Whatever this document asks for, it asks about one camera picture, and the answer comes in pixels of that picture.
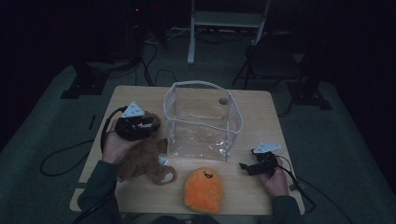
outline transparent zipper pouch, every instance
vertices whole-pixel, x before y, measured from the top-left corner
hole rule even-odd
[[[243,125],[230,91],[210,82],[176,82],[163,110],[168,154],[229,161]]]

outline plush toy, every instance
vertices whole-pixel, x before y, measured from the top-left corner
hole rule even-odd
[[[219,175],[201,167],[187,177],[183,186],[184,204],[199,213],[216,214],[220,211],[223,189]]]
[[[143,118],[147,117],[154,117],[153,125],[161,124],[161,119],[156,114],[145,111]],[[157,139],[157,135],[158,132],[152,132],[149,138],[128,152],[117,170],[120,181],[144,174],[158,185],[176,180],[177,173],[174,167],[160,164],[159,156],[160,153],[166,153],[167,139]]]

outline sleeve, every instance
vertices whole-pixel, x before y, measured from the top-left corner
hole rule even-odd
[[[278,196],[273,199],[273,224],[303,224],[305,223],[300,214],[298,204],[293,197]]]
[[[114,195],[116,186],[117,166],[99,161],[87,182],[87,188],[78,197],[81,214],[88,214],[79,223],[120,223],[120,210]],[[95,211],[89,213],[99,204]]]

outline hand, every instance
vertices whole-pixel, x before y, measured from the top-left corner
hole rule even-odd
[[[142,142],[142,140],[128,141],[119,137],[117,133],[113,132],[116,127],[116,123],[117,120],[113,119],[110,133],[106,134],[106,141],[102,155],[102,161],[112,164],[119,164],[129,150]]]
[[[278,165],[281,166],[283,164],[280,158],[276,157],[276,160]],[[271,197],[275,198],[277,196],[289,195],[286,174],[281,168],[276,167],[272,177],[265,174],[257,175],[257,177]]]

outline gray carpet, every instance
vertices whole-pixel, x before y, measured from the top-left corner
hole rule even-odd
[[[172,71],[178,81],[199,79],[225,89],[241,89],[242,80],[234,86],[231,82],[242,66],[244,49],[251,38],[217,45],[198,41],[194,65],[187,65],[189,39],[186,36],[170,39],[168,50],[154,43],[158,53],[149,66],[150,74],[153,79],[158,74],[158,86],[169,87],[174,83],[169,72]],[[148,62],[154,52],[153,47],[146,46],[144,60]],[[93,65],[101,69],[109,67]],[[136,75],[137,85],[147,85],[143,67],[139,66],[136,71],[111,73],[102,95],[60,99],[75,75],[74,70],[67,67],[52,80],[0,154],[0,223],[71,223],[78,214],[69,209],[69,202],[84,162],[70,173],[56,177],[40,174],[40,162],[56,149],[93,139],[116,86],[134,85]],[[270,90],[278,112],[287,107],[290,95],[284,81],[273,88],[271,81],[253,80],[248,88]],[[323,82],[319,89],[333,110],[294,105],[286,117],[279,119],[295,173],[323,191],[353,223],[396,223],[395,195],[379,172],[335,87]],[[91,146],[92,143],[88,143],[52,158],[45,166],[46,171],[58,173],[67,169]],[[318,208],[304,215],[306,223],[347,223],[342,213],[309,184],[304,184],[305,191]]]

